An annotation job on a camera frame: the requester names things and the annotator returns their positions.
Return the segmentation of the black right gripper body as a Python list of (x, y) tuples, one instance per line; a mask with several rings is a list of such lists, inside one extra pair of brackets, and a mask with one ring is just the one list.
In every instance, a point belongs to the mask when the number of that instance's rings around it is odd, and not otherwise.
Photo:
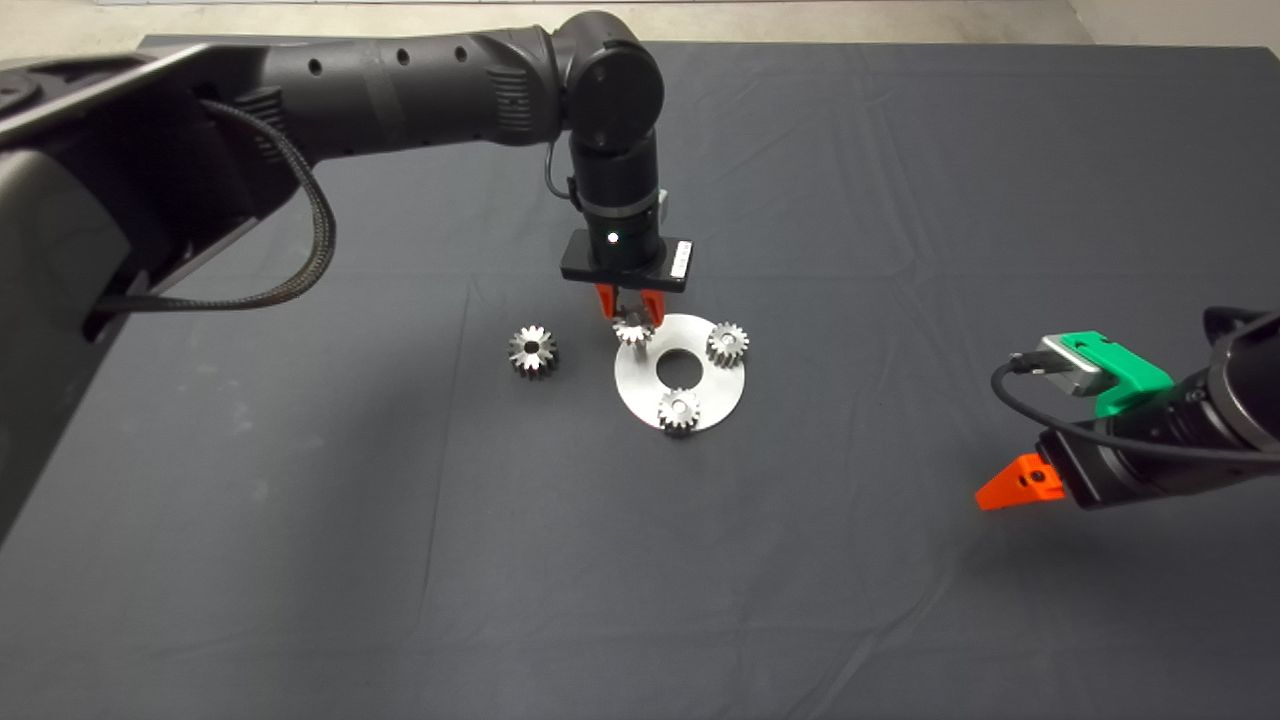
[(1112, 509), (1169, 496), (1126, 466), (1115, 448), (1053, 429), (1039, 433), (1036, 448), (1080, 509)]

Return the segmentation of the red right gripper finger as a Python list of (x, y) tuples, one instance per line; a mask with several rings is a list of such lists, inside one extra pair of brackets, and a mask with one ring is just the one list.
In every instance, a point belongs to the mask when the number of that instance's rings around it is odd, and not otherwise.
[(1021, 454), (991, 477), (977, 492), (983, 511), (1065, 500), (1056, 469), (1039, 454)]

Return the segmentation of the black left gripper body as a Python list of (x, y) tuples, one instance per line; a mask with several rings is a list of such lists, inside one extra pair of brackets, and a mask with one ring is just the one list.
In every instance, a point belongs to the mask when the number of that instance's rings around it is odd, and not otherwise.
[(626, 290), (682, 293), (692, 269), (694, 242), (660, 233), (660, 211), (652, 205), (627, 217), (582, 215), (559, 260), (566, 281)]

